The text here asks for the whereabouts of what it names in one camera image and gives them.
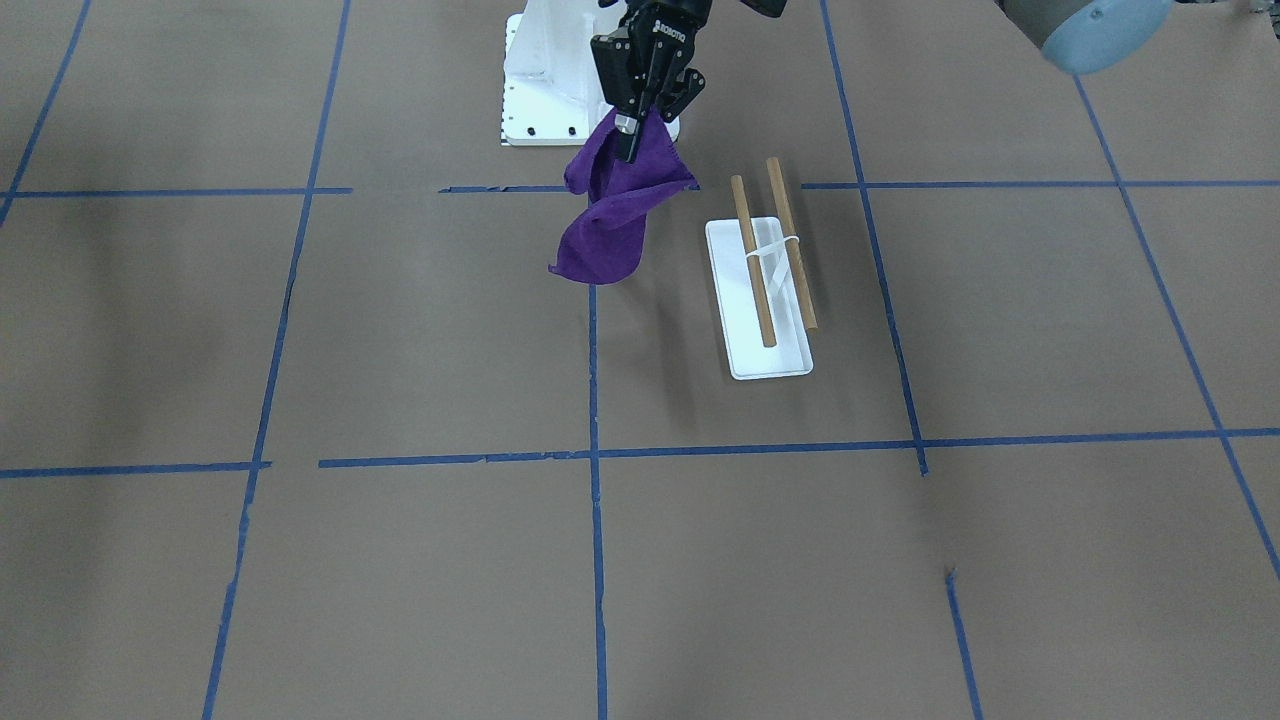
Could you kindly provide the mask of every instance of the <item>robotiq logo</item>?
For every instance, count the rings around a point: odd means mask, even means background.
[[[657,22],[653,23],[653,31],[654,32],[660,32],[663,35],[669,35],[671,37],[675,37],[676,40],[678,40],[681,42],[685,42],[685,41],[689,40],[685,36],[685,33],[680,32],[678,29],[676,29],[676,28],[673,28],[673,27],[671,27],[668,24],[663,24],[662,20],[657,20]]]

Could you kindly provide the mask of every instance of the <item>light blue robot joint cap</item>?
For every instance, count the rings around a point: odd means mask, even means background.
[[[1048,36],[1042,53],[1064,72],[1096,73],[1151,40],[1171,8],[1172,0],[1093,0]]]

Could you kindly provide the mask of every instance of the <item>blue tape line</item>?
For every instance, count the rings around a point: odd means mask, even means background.
[[[1226,430],[1226,437],[1280,437],[1280,428],[1248,428]]]
[[[1217,430],[1166,430],[1151,433],[1087,433],[1068,436],[1009,436],[975,438],[934,438],[924,441],[927,447],[1004,447],[1037,445],[1084,445],[1105,442],[1156,442],[1175,439],[1213,439]]]
[[[910,439],[886,439],[868,442],[818,442],[818,443],[778,443],[778,445],[728,445],[696,447],[636,447],[602,450],[600,457],[686,457],[705,455],[782,455],[790,452],[861,452],[872,450],[914,450]]]
[[[960,646],[960,662],[964,664],[964,680],[969,687],[973,720],[982,720],[982,698],[978,696],[978,679],[973,673],[973,657],[969,655],[969,638],[964,632],[964,618],[960,616],[960,601],[956,598],[956,571],[954,569],[947,573],[947,602],[951,605],[951,624],[956,629],[956,644]]]
[[[293,300],[293,286],[298,278],[298,261],[302,258],[302,245],[307,236],[307,224],[311,219],[311,204],[315,197],[316,179],[320,176],[320,160],[324,156],[324,140],[329,126],[329,111],[333,108],[333,95],[338,86],[338,68],[342,65],[342,50],[347,40],[347,20],[351,17],[351,0],[342,3],[342,18],[338,20],[338,40],[334,44],[333,63],[329,67],[329,85],[325,88],[324,106],[320,110],[320,123],[316,129],[315,147],[311,152],[311,172],[307,176],[307,192],[302,199],[302,214],[298,219],[298,232],[293,240],[293,256],[289,260],[289,275],[284,286],[284,301],[280,306],[280,322],[275,331],[275,347],[271,352],[271,369],[266,375],[266,392],[262,396],[262,414],[257,425],[257,438],[253,441],[253,462],[262,460],[262,451],[266,446],[266,429],[271,420],[271,402],[275,400],[275,383],[280,374],[280,357],[284,354],[284,337],[289,327],[289,304]],[[202,720],[212,720],[214,703],[218,700],[218,683],[221,678],[223,659],[227,655],[227,635],[230,630],[232,612],[236,609],[236,592],[239,587],[241,569],[244,564],[244,544],[248,539],[250,507],[253,505],[253,495],[257,492],[259,469],[255,466],[248,473],[248,482],[244,486],[244,503],[241,509],[239,533],[236,542],[236,571],[232,582],[227,585],[227,594],[223,600],[223,615],[218,626],[218,642],[214,646],[214,661],[209,671],[209,687],[205,691],[205,710]]]
[[[586,450],[562,450],[554,452],[498,452],[483,455],[411,455],[404,457],[339,457],[321,460],[321,470],[335,468],[406,468],[421,465],[468,465],[476,462],[540,462],[544,460],[586,460],[591,456]]]
[[[481,192],[568,192],[562,184],[495,184],[495,186],[451,186],[440,190],[440,195],[474,195]]]
[[[1112,181],[922,181],[868,182],[868,190],[965,190],[965,188],[1052,188],[1052,187],[1115,187]],[[858,190],[855,182],[806,182],[801,190]]]
[[[9,210],[13,209],[14,195],[18,188],[22,187],[22,178],[27,174],[27,168],[31,167],[31,156],[36,152],[36,143],[40,141],[40,133],[45,129],[45,122],[49,120],[49,113],[54,108],[54,100],[58,97],[58,91],[63,87],[63,79],[67,77],[67,68],[72,64],[72,56],[76,54],[76,47],[79,45],[81,33],[84,31],[84,20],[88,18],[88,9],[92,5],[92,0],[84,0],[81,5],[79,17],[76,18],[76,29],[72,31],[70,42],[67,44],[67,51],[63,53],[63,61],[58,65],[58,74],[54,76],[54,85],[49,88],[49,95],[45,96],[45,104],[40,108],[40,115],[36,117],[36,127],[31,131],[31,137],[27,140],[27,149],[22,151],[22,160],[18,163],[18,172],[13,176],[13,182],[9,184],[9,192],[5,195],[4,205],[0,205],[0,225],[9,218]]]
[[[1229,437],[1262,438],[1280,437],[1280,428],[1239,428],[1228,429]],[[1046,436],[992,436],[966,438],[927,438],[928,448],[947,447],[1036,447],[1047,445],[1087,445],[1087,443],[1128,443],[1128,442],[1169,442],[1184,439],[1213,439],[1219,437],[1213,429],[1206,430],[1153,430],[1139,433],[1079,433]],[[815,443],[762,443],[762,445],[721,445],[721,446],[677,446],[677,447],[625,447],[598,448],[596,455],[605,460],[637,457],[689,457],[724,455],[786,455],[806,452],[869,452],[884,450],[914,450],[915,441],[851,441]],[[557,450],[548,452],[499,452],[475,455],[411,455],[396,457],[342,457],[321,460],[321,469],[335,468],[394,468],[412,465],[457,465],[468,462],[539,462],[563,460],[589,460],[590,450]]]
[[[595,574],[595,707],[599,720],[609,717],[609,669],[604,633],[604,521],[600,514],[600,365],[599,313],[595,286],[586,291],[589,350],[589,411],[591,432],[591,553]]]
[[[1280,187],[1280,179],[1235,181],[1123,181],[1125,187]]]
[[[78,200],[97,197],[256,197],[256,196],[303,196],[312,195],[351,195],[351,187],[317,187],[308,191],[305,187],[225,187],[209,190],[38,190],[14,195],[18,200]]]
[[[1080,81],[1079,76],[1075,76],[1075,88],[1080,94],[1080,100],[1084,102],[1084,109],[1089,114],[1089,122],[1093,123],[1093,132],[1098,136],[1098,142],[1102,145],[1102,154],[1107,159],[1107,165],[1111,167],[1111,174],[1116,178],[1116,184],[1120,187],[1120,196],[1124,199],[1125,209],[1129,211],[1129,220],[1133,223],[1134,232],[1138,233],[1138,242],[1142,245],[1142,254],[1147,258],[1147,266],[1151,268],[1151,274],[1156,279],[1156,287],[1160,290],[1160,297],[1165,304],[1165,310],[1169,313],[1169,319],[1174,324],[1174,331],[1178,333],[1178,342],[1183,346],[1183,352],[1187,355],[1187,363],[1190,365],[1192,375],[1196,377],[1196,384],[1199,387],[1201,397],[1204,400],[1204,407],[1208,409],[1210,419],[1213,421],[1213,428],[1217,430],[1219,441],[1222,443],[1222,452],[1226,454],[1226,460],[1231,465],[1231,471],[1235,474],[1235,482],[1240,487],[1240,493],[1244,496],[1244,502],[1249,509],[1249,515],[1253,518],[1253,525],[1258,530],[1258,537],[1262,539],[1262,547],[1267,551],[1267,557],[1271,560],[1271,569],[1275,571],[1276,579],[1280,580],[1280,556],[1276,555],[1275,543],[1271,541],[1271,533],[1267,530],[1267,525],[1262,519],[1262,512],[1258,511],[1257,502],[1253,500],[1253,491],[1249,488],[1248,480],[1244,478],[1244,471],[1240,469],[1240,462],[1235,457],[1235,448],[1231,447],[1231,439],[1226,433],[1226,428],[1222,425],[1222,418],[1219,415],[1217,405],[1213,404],[1213,396],[1208,391],[1208,383],[1204,382],[1204,374],[1201,372],[1199,361],[1196,360],[1196,352],[1192,350],[1190,338],[1187,336],[1187,329],[1183,327],[1181,319],[1178,316],[1178,310],[1174,307],[1172,295],[1169,292],[1169,286],[1165,284],[1165,278],[1160,273],[1160,265],[1156,263],[1156,255],[1151,250],[1151,243],[1147,241],[1147,232],[1142,227],[1142,220],[1138,218],[1138,209],[1134,208],[1133,199],[1129,196],[1129,190],[1120,176],[1120,167],[1116,164],[1115,155],[1111,152],[1111,145],[1107,143],[1106,135],[1102,132],[1102,123],[1098,122],[1098,115],[1093,109],[1093,102],[1089,100],[1089,94],[1084,90],[1084,83]]]
[[[869,190],[965,190],[965,188],[1053,188],[1053,187],[1280,187],[1280,181],[922,181],[868,182]],[[858,190],[856,182],[806,182],[801,190]]]
[[[270,468],[270,462],[257,462],[259,468]],[[0,480],[19,480],[29,478],[91,478],[104,475],[182,475],[189,473],[236,473],[251,470],[253,462],[184,462],[175,465],[102,465],[97,468],[26,468],[0,470]]]
[[[840,68],[840,54],[836,50],[836,33],[831,27],[831,12],[827,0],[820,0],[822,22],[827,29],[827,49],[831,53],[831,68],[836,73],[836,90],[840,92],[840,106],[845,113],[845,129],[849,132],[849,150],[854,156],[854,170],[858,174],[858,191],[863,199],[863,214],[867,218],[867,234],[876,259],[876,277],[879,281],[881,296],[884,301],[884,316],[888,320],[888,333],[893,342],[893,355],[897,357],[897,372],[902,383],[902,400],[906,402],[906,416],[911,425],[911,439],[915,442],[915,457],[920,464],[920,474],[929,474],[929,462],[924,455],[924,438],[920,434],[920,420],[915,413],[915,400],[911,396],[911,378],[906,372],[906,355],[902,352],[902,338],[897,332],[893,315],[893,299],[888,291],[888,274],[884,272],[884,258],[881,254],[879,234],[876,232],[876,215],[872,213],[872,199],[867,191],[867,174],[863,172],[863,154],[858,147],[858,132],[854,128],[854,114],[849,108],[845,92],[845,73]]]

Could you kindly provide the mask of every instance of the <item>white tray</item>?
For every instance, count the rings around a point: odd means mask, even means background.
[[[764,347],[760,336],[737,220],[707,223],[707,250],[712,258],[730,374],[739,380],[806,375],[813,370],[813,355],[800,319],[800,301],[787,261],[782,224],[777,218],[753,218],[751,225],[760,249],[764,283],[769,288],[769,311],[778,340],[774,347]]]

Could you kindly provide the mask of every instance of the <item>purple cloth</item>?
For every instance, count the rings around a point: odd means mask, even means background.
[[[634,164],[614,158],[617,110],[609,113],[564,168],[564,187],[590,200],[564,231],[550,272],[580,283],[616,283],[636,270],[645,217],[698,181],[676,154],[657,110],[645,118]]]

